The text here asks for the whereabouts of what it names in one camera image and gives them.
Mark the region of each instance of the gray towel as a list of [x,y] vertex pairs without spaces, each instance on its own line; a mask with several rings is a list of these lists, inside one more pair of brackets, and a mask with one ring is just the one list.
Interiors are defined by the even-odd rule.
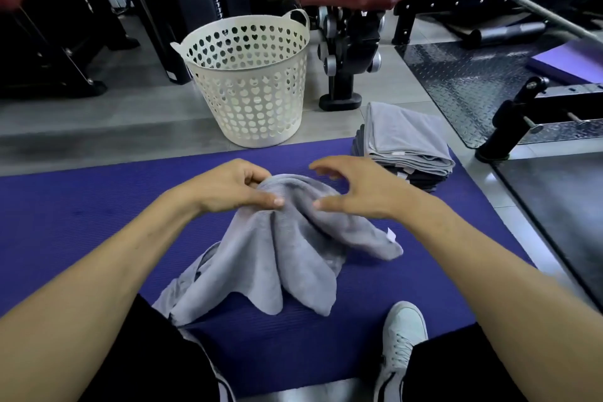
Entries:
[[438,116],[369,102],[364,135],[364,155],[380,164],[398,164],[442,177],[455,165]]
[[315,210],[314,200],[338,194],[320,181],[275,175],[258,189],[283,197],[285,206],[278,211],[240,208],[222,242],[162,291],[153,307],[175,325],[195,321],[231,292],[242,293],[264,313],[277,314],[283,308],[281,286],[328,316],[349,247],[383,260],[402,254],[400,245],[365,218]]

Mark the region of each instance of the white sneaker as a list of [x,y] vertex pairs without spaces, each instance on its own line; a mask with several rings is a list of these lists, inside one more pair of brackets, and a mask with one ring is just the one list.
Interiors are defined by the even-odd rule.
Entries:
[[383,325],[383,363],[375,385],[374,402],[379,402],[382,386],[394,376],[400,380],[397,386],[402,386],[412,347],[426,340],[425,319],[416,305],[398,302],[391,307]]

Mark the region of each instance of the basket handle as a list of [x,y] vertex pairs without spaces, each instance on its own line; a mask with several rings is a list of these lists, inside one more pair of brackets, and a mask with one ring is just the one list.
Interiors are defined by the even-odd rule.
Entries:
[[310,29],[310,17],[308,17],[308,15],[307,15],[306,11],[305,11],[305,10],[303,10],[303,9],[301,9],[301,8],[296,8],[296,9],[294,9],[294,10],[291,10],[291,11],[289,11],[289,12],[285,13],[285,14],[283,15],[283,18],[290,18],[290,19],[292,19],[292,18],[291,18],[291,14],[292,14],[293,12],[301,12],[301,14],[303,15],[303,17],[304,17],[304,18],[306,18],[306,27],[307,27],[307,28],[308,28],[308,30],[309,30],[309,29]]
[[184,57],[184,54],[182,53],[182,45],[180,45],[180,43],[171,42],[170,46],[175,49],[180,56]]

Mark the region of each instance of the white plastic laundry basket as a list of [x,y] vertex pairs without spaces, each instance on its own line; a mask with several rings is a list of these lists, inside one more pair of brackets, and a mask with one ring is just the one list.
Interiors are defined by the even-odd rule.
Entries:
[[[291,19],[299,11],[306,25]],[[224,135],[248,148],[276,145],[302,122],[310,21],[283,17],[221,19],[172,47],[182,56]]]

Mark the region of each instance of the black pants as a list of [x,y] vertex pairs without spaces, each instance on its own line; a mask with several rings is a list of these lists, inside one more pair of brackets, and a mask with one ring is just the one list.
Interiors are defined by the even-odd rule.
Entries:
[[[403,402],[455,398],[524,401],[479,325],[414,347],[404,377]],[[220,400],[211,364],[140,295],[115,343],[80,401]]]

